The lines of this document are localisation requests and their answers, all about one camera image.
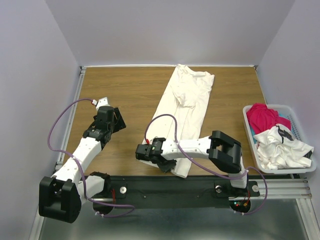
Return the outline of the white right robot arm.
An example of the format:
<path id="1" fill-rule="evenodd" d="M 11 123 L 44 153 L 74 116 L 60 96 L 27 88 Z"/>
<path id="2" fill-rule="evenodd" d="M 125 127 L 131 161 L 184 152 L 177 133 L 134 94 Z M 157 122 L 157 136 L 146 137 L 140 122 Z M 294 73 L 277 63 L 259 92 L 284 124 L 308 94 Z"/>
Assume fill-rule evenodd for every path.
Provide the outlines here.
<path id="1" fill-rule="evenodd" d="M 156 165 L 164 173 L 173 172 L 182 178 L 187 177 L 193 159 L 210 160 L 228 174 L 233 194 L 242 195 L 248 190 L 248 171 L 243 164 L 241 143 L 218 130 L 211 136 L 179 142 L 156 137 L 152 143 L 138 144 L 135 157 Z"/>

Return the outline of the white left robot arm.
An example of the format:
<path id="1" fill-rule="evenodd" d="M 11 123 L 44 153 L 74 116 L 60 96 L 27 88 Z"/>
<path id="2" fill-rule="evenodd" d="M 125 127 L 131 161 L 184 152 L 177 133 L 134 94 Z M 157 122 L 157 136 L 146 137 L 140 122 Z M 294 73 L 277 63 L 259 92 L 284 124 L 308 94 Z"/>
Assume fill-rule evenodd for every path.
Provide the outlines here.
<path id="1" fill-rule="evenodd" d="M 93 172 L 85 176 L 84 172 L 111 140 L 112 134 L 125 128 L 126 124 L 117 107 L 104 105 L 97 108 L 97 114 L 84 131 L 76 150 L 58 171 L 40 181 L 40 216 L 73 223 L 82 205 L 93 196 L 116 196 L 108 174 Z"/>

